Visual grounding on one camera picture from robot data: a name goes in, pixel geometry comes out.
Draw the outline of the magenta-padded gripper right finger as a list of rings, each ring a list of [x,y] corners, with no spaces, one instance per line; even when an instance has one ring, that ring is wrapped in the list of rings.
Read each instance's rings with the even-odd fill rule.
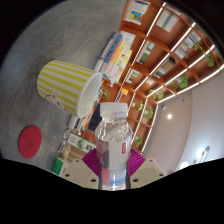
[[[166,176],[155,159],[146,159],[135,149],[130,152],[127,173],[131,189],[146,186]]]

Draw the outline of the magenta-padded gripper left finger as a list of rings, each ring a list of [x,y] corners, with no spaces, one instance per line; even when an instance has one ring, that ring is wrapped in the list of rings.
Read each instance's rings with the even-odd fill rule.
[[[96,150],[91,150],[82,159],[74,159],[62,177],[83,188],[98,189],[100,166]]]

